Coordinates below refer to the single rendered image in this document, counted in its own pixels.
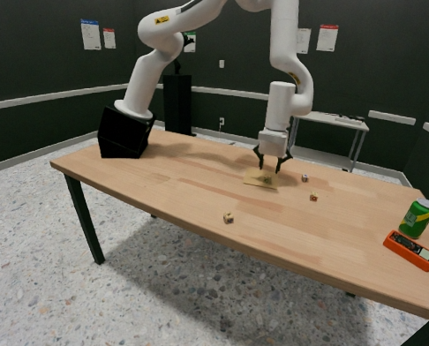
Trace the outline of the green drink can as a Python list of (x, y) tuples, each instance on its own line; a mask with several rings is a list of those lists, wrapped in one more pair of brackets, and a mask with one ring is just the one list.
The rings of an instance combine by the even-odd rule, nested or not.
[(429, 224), (429, 200), (417, 198), (399, 225), (399, 230), (410, 238), (419, 238)]

